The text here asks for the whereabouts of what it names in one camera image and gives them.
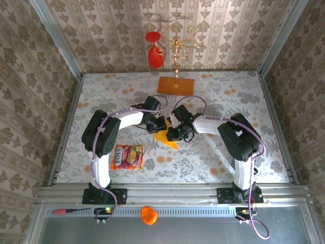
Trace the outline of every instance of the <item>snack bag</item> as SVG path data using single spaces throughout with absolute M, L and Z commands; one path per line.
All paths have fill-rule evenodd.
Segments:
M 116 145 L 111 169 L 143 169 L 144 145 Z

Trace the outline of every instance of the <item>table surface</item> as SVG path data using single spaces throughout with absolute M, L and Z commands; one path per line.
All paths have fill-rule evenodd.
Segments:
M 156 94 L 159 77 L 171 72 L 86 74 L 82 93 L 70 130 L 63 161 L 56 182 L 88 182 L 90 157 L 81 136 L 93 113 L 120 111 L 144 102 Z M 261 135 L 267 152 L 256 160 L 259 183 L 289 182 L 263 91 L 255 71 L 180 72 L 181 78 L 194 79 L 194 94 L 207 101 L 206 115 L 230 117 L 242 113 Z M 167 95 L 169 104 L 162 115 L 168 116 L 181 96 Z M 187 109 L 202 112 L 204 104 L 197 98 L 184 100 Z M 135 126 L 119 131 L 116 144 L 145 146 L 143 170 L 110 171 L 112 182 L 226 182 L 234 180 L 232 157 L 221 137 L 196 134 L 193 141 L 178 142 L 175 150 Z M 115 149 L 110 154 L 109 164 Z

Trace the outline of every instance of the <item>wooden block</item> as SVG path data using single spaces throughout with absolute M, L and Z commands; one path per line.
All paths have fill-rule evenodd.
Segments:
M 175 77 L 161 77 L 159 79 L 158 93 L 190 96 L 193 95 L 194 80 L 178 78 L 178 87 L 174 87 Z

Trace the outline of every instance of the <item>wallpaper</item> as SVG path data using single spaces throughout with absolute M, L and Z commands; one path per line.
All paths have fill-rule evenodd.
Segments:
M 0 1 L 0 243 L 22 243 L 76 80 L 28 1 Z
M 325 1 L 310 0 L 267 81 L 301 184 L 325 230 Z
M 82 73 L 149 71 L 145 35 L 158 31 L 169 39 L 176 29 L 184 40 L 196 27 L 200 48 L 184 48 L 186 70 L 258 70 L 293 0 L 46 0 Z M 194 39 L 185 42 L 194 45 Z M 169 45 L 161 39 L 160 46 Z M 173 68 L 167 48 L 165 65 Z

